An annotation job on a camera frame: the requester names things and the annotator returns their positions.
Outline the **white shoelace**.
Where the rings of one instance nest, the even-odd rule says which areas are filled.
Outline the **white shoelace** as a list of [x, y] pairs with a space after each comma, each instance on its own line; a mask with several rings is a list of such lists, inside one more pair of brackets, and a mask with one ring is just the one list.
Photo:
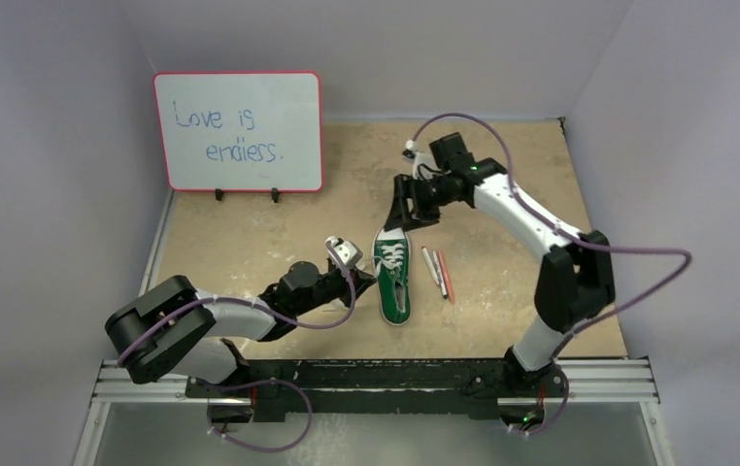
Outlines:
[[405, 240], [376, 241], [372, 248], [372, 269], [379, 275], [382, 270], [402, 274], [408, 267], [410, 249]]

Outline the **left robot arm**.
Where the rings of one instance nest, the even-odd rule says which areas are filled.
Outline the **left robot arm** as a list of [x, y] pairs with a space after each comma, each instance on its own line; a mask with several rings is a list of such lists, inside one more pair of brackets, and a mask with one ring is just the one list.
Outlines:
[[330, 262], [326, 272], [299, 261], [254, 298], [216, 296], [173, 276], [112, 314], [107, 336], [118, 366], [136, 384], [170, 373], [207, 382], [222, 396], [247, 387], [248, 371], [232, 338], [273, 342], [305, 327], [301, 317], [335, 300], [347, 307], [376, 282], [354, 267], [341, 273]]

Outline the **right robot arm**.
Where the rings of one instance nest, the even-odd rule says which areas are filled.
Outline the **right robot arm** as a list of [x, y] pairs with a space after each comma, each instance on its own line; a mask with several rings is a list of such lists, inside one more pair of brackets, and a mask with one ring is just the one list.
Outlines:
[[542, 380], [566, 334], [596, 317], [616, 297], [609, 242], [597, 231], [583, 233], [557, 219], [539, 219], [543, 208], [492, 158], [476, 160], [459, 133], [430, 143], [430, 153], [409, 140], [403, 154], [413, 171], [394, 179], [386, 231], [407, 232], [434, 225], [442, 207], [464, 202], [503, 226], [540, 265], [534, 294], [536, 317], [505, 354], [503, 381], [525, 395]]

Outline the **green canvas sneaker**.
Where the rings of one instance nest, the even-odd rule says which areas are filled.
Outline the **green canvas sneaker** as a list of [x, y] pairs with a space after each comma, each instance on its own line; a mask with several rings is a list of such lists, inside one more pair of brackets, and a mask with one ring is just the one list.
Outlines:
[[[407, 234], [401, 229], [384, 231], [381, 228], [374, 238], [374, 243], [381, 240], [405, 240], [410, 248], [410, 240]], [[409, 272], [410, 254], [408, 267], [404, 273], [393, 275], [386, 270], [382, 270], [381, 274], [375, 274], [377, 289], [379, 291], [381, 315], [390, 325], [403, 325], [410, 319]]]

